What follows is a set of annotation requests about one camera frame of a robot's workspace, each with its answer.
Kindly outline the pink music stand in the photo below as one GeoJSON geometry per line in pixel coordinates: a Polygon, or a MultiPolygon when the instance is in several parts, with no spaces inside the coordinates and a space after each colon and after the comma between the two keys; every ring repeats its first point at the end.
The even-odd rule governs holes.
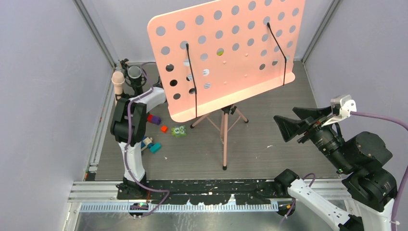
{"type": "Polygon", "coordinates": [[[215,0],[154,16],[147,33],[172,120],[200,122],[294,81],[304,6],[303,0],[215,0]]]}

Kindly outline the pink foam microphone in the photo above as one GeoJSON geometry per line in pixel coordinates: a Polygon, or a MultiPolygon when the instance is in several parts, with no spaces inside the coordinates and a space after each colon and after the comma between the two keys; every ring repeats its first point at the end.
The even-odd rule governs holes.
{"type": "Polygon", "coordinates": [[[122,98],[124,93],[123,84],[125,83],[125,77],[123,73],[121,71],[113,72],[111,82],[114,86],[115,105],[117,105],[118,100],[122,98]]]}

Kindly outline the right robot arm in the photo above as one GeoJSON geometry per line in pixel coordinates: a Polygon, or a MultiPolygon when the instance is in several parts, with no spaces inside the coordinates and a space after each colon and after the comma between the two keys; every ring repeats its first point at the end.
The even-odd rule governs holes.
{"type": "Polygon", "coordinates": [[[295,107],[293,112],[298,119],[274,116],[284,141],[294,137],[299,143],[311,141],[339,174],[345,174],[342,184],[356,202],[360,215],[339,209],[289,169],[275,178],[275,193],[301,200],[334,231],[397,230],[396,214],[406,179],[398,184],[384,169],[393,155],[377,134],[363,131],[347,141],[343,139],[339,122],[357,115],[356,105],[295,107]]]}

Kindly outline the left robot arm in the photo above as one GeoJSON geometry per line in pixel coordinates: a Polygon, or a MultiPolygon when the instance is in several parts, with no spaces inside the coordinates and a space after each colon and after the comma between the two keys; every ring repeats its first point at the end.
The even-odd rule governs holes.
{"type": "Polygon", "coordinates": [[[125,173],[117,185],[118,194],[142,199],[147,195],[146,171],[143,167],[141,144],[145,137],[148,112],[166,101],[165,91],[153,87],[142,95],[126,98],[117,95],[110,133],[122,152],[125,173]]]}

